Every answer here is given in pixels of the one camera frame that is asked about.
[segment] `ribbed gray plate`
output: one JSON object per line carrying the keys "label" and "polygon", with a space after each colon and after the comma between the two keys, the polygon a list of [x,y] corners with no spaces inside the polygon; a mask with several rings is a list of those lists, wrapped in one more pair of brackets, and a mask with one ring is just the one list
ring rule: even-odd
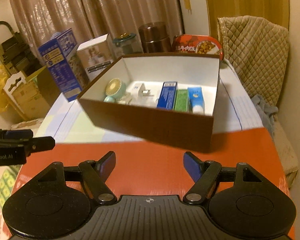
{"label": "ribbed gray plate", "polygon": [[202,208],[185,205],[177,196],[122,196],[114,205],[97,208],[83,227],[58,239],[238,240],[215,227]]}

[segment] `metal screw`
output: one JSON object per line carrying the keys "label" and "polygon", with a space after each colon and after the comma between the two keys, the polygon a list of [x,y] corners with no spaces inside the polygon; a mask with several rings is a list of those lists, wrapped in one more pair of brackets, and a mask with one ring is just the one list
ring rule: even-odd
{"label": "metal screw", "polygon": [[191,202],[194,202],[194,201],[199,201],[201,199],[201,196],[196,193],[191,193],[191,194],[186,195],[186,199]]}
{"label": "metal screw", "polygon": [[107,201],[113,200],[114,196],[109,193],[103,193],[103,194],[99,195],[98,198],[103,202],[107,202]]}

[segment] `blue tube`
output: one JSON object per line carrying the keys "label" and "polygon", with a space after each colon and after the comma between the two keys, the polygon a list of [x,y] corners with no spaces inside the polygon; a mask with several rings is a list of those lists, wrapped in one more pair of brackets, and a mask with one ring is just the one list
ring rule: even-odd
{"label": "blue tube", "polygon": [[192,113],[194,114],[204,114],[204,100],[202,95],[201,87],[190,87],[189,99],[192,106]]}

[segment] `quilted chair cover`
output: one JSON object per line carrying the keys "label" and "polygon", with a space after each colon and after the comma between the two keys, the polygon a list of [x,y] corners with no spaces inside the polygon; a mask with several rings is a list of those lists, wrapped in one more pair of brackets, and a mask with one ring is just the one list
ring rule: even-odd
{"label": "quilted chair cover", "polygon": [[248,95],[262,95],[275,106],[286,71],[289,31],[261,17],[223,17],[218,18],[218,38]]}

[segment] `orange mat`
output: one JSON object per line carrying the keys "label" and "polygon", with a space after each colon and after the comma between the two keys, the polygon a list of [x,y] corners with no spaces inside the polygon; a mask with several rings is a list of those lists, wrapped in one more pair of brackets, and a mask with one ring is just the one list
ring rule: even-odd
{"label": "orange mat", "polygon": [[[15,192],[30,178],[54,161],[76,166],[88,159],[98,160],[108,151],[116,153],[116,167],[106,184],[120,195],[180,195],[194,184],[183,168],[185,150],[150,142],[106,144],[58,144],[50,152],[32,154],[17,177]],[[235,167],[247,162],[289,194],[285,175],[268,131],[264,128],[213,135],[211,153],[194,153],[201,160],[215,160]],[[231,186],[221,183],[220,189]],[[293,229],[289,236],[294,237]]]}

